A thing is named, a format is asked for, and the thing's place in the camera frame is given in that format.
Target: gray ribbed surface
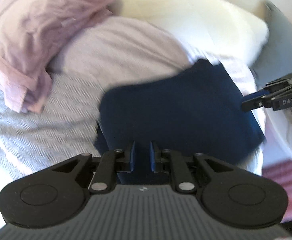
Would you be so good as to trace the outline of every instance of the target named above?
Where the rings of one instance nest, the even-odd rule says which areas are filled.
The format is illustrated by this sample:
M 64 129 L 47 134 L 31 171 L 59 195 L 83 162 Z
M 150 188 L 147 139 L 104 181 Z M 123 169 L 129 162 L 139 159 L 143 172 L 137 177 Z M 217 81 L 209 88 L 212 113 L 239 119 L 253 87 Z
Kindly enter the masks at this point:
M 278 225 L 258 230 L 231 228 L 209 217 L 191 195 L 177 194 L 167 185 L 146 188 L 118 185 L 112 193 L 91 197 L 86 208 L 64 224 L 36 230 L 6 225 L 0 239 L 273 240 L 289 236 Z

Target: white pillow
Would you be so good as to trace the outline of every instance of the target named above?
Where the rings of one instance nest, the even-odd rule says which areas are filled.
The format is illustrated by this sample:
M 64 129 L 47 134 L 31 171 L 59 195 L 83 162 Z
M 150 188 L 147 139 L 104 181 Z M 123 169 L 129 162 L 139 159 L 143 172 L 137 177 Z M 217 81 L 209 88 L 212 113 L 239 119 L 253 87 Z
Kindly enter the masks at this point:
M 112 10 L 169 31 L 199 50 L 239 58 L 248 66 L 268 39 L 263 20 L 223 0 L 121 0 L 121 8 Z

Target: navy blue cloth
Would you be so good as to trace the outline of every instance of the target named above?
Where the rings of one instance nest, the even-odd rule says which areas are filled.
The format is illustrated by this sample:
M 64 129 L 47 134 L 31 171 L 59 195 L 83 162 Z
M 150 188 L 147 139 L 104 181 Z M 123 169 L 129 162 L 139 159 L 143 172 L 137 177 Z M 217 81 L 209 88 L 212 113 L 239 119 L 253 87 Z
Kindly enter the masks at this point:
M 201 152 L 230 164 L 243 160 L 265 137 L 252 112 L 241 111 L 241 100 L 223 65 L 207 60 L 171 78 L 105 93 L 100 125 L 108 148 L 136 141 L 135 171 L 120 174 L 121 182 L 167 182 L 167 176 L 151 173 L 152 140 L 186 156 Z

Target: metal pin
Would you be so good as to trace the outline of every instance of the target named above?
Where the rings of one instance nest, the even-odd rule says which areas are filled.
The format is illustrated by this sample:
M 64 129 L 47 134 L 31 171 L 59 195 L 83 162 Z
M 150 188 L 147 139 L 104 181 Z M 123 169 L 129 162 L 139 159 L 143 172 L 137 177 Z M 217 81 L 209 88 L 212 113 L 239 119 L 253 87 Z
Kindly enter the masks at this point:
M 181 190 L 189 191 L 195 188 L 195 185 L 191 182 L 182 182 L 178 185 Z
M 93 190 L 97 190 L 97 191 L 102 191 L 107 189 L 107 184 L 103 183 L 103 182 L 95 182 L 94 184 L 91 185 L 91 188 Z

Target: black circular pad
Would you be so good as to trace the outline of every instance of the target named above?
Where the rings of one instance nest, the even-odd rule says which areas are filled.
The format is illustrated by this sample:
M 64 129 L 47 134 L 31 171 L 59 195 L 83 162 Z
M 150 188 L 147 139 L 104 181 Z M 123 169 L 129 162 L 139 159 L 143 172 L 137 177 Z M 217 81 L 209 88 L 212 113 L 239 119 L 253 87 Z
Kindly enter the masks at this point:
M 255 185 L 241 184 L 230 188 L 229 197 L 234 202 L 241 205 L 257 205 L 261 203 L 265 197 L 265 191 Z
M 59 224 L 81 210 L 83 189 L 67 173 L 35 173 L 8 184 L 0 192 L 6 222 L 27 228 Z
M 31 206 L 47 205 L 57 198 L 57 190 L 49 185 L 32 185 L 22 190 L 21 200 Z
M 217 220 L 239 228 L 280 223 L 288 204 L 277 183 L 249 172 L 217 173 L 204 188 L 201 202 Z

